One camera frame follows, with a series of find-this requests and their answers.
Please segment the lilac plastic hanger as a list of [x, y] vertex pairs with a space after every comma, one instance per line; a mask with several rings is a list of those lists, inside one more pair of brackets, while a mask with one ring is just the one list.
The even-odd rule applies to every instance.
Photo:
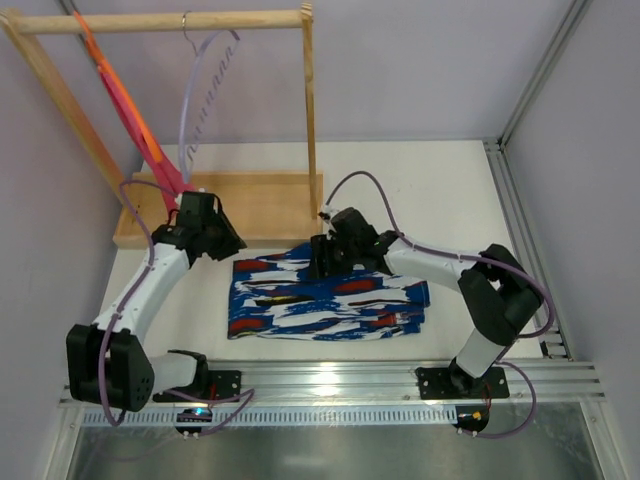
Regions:
[[241, 40], [236, 30], [226, 29], [214, 30], [195, 42], [186, 30], [189, 14], [186, 11], [182, 16], [182, 33], [194, 58], [182, 96], [177, 150], [178, 168], [185, 183], [191, 180], [195, 155], [205, 140], [213, 107]]

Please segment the blue patterned trousers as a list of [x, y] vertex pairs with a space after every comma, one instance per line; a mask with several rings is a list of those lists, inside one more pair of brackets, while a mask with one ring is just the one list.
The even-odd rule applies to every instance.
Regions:
[[233, 262], [227, 338], [370, 341], [418, 334], [431, 305], [425, 281], [361, 267], [310, 278], [311, 246]]

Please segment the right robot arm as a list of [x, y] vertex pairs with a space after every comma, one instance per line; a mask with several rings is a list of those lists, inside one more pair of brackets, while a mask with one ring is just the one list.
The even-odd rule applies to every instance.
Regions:
[[470, 256], [438, 253], [412, 246], [394, 231], [376, 232], [352, 207], [319, 216], [329, 230], [311, 239], [313, 278], [331, 278], [363, 266], [386, 277], [436, 283], [462, 295], [474, 329], [448, 366], [416, 368], [421, 399], [508, 397], [505, 371], [497, 362], [541, 307], [543, 297], [506, 247], [492, 244]]

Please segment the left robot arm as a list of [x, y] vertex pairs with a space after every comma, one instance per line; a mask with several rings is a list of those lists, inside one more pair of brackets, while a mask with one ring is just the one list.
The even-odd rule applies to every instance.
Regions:
[[182, 193], [173, 222], [146, 233], [148, 247], [134, 277], [89, 325], [66, 337], [73, 399], [99, 405], [105, 414], [138, 412], [147, 402], [205, 399], [211, 381], [205, 355], [173, 349], [149, 357], [144, 339], [166, 297], [203, 256], [225, 260], [246, 244], [213, 193]]

